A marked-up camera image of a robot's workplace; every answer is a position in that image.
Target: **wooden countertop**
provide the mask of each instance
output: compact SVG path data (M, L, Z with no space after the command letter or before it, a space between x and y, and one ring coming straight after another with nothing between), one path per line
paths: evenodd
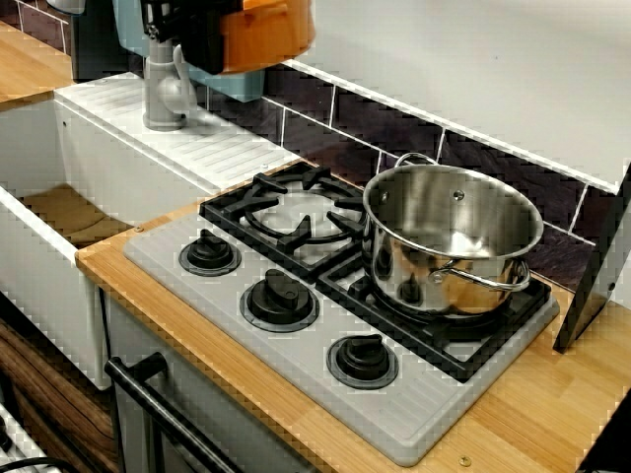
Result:
M47 101L72 84L70 56L0 22L0 111Z
M198 205L160 217L145 231ZM566 355L555 321L414 467L401 468L315 404L122 254L134 230L77 252L79 267L321 471L574 472L631 382L631 318L611 304ZM466 456L469 467L458 464Z

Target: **gray stove panel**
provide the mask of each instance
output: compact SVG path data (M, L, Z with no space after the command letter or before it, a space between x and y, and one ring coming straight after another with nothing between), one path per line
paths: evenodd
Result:
M203 228L242 252L243 261L233 273L203 278L181 268L179 252L195 241ZM327 350L344 336L381 332L313 286L320 315L311 326L294 333L270 333L254 327L241 315L243 292L260 281L268 269L286 271L205 219L190 215L137 236L126 244L124 253L402 466L415 464L558 313L558 304L551 299L465 384L384 336L399 360L398 376L385 388L360 391L332 376L326 367Z

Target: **pot rim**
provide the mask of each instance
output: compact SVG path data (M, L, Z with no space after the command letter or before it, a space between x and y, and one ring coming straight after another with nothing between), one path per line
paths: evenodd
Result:
M373 192L373 189L375 186L377 186L382 180L387 179L388 177L397 174L399 172L406 172L407 169L424 169L424 170L431 170L431 169L438 169L440 168L443 171L448 171L448 172L454 172L454 173L458 173L458 174L466 174L469 175L471 177L474 177L476 179L479 180L484 180L486 182L489 182L490 184L493 184L494 186L497 186L499 188L504 189L507 193L515 196L519 201L521 201L522 203L524 203L528 209L530 210L530 216L532 218L534 218L534 236L532 237L530 243L526 246L524 246L523 248L514 251L512 253L508 253L508 254L501 254L498 256L475 256L473 254L458 254L458 253L445 253L443 251L437 250L437 249L433 249L433 248L429 248L427 246L423 246L422 244L419 243L415 243L413 241L410 241L409 239L399 235L397 232L393 231L392 229L389 229L386 225L384 225L374 214L373 209L370 206L369 203L369 195ZM363 196L363 204L364 204L364 209L366 210L366 213L368 214L368 216L370 217L370 219L378 226L380 227L382 230L384 230L387 234L391 235L392 237L404 242L405 244L419 249L421 251L426 251L430 254L434 254L437 256L443 256L446 258L450 258L450 259L464 259L464 260L499 260L499 259L511 259L511 258L515 258L518 256L522 256L526 253L528 253L531 249L533 249L536 244L539 242L539 240L541 239L541 237L543 236L543 219L541 218L541 214L539 213L539 211L537 210L537 208L534 206L534 204L532 202L530 202L530 200L523 195L521 192L519 192L516 188L502 182L499 179L496 179L495 177L491 177L489 175L483 174L482 172L478 172L476 170L472 170L472 169L464 169L464 168L457 168L455 166L446 166L446 165L433 165L433 166L428 166L428 165L413 165L413 166L402 166L399 168L392 168L392 169L388 169L385 170L383 172L380 172L379 174L377 174L375 177L373 177L368 184L366 184L366 187L364 189L364 196Z

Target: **pot handle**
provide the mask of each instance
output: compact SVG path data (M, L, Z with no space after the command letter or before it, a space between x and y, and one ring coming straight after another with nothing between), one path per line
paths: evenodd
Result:
M461 269L454 268L453 266L456 264L456 260L452 260L447 263L442 268L434 271L430 278L434 280L436 277L441 277L443 274L449 273L454 276L458 276L459 278L466 279L475 284L479 284L480 286L484 286L485 288L492 289L494 291L505 291L510 293L517 293L519 291L523 291L530 284L530 270L528 269L528 265L522 259L518 259L518 264L520 265L520 280L517 283L509 284L509 283L498 283L497 281L491 281L490 279L481 278L480 276L476 276L471 273L467 273L466 271L462 271Z
M409 160L410 158L422 158L423 160L429 162L431 165L437 166L438 162L431 159L429 156L425 156L421 153L407 153L403 156L401 156L398 160L396 160L396 163L394 164L395 168L398 168L399 166L402 166L403 163L405 163L407 160Z

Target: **stainless steel pot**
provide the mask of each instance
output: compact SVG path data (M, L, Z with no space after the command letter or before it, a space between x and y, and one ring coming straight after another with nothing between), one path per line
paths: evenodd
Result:
M414 156L434 166L401 166ZM497 179L410 153L368 183L364 207L366 270L380 295L408 313L482 313L528 285L522 256L543 221Z

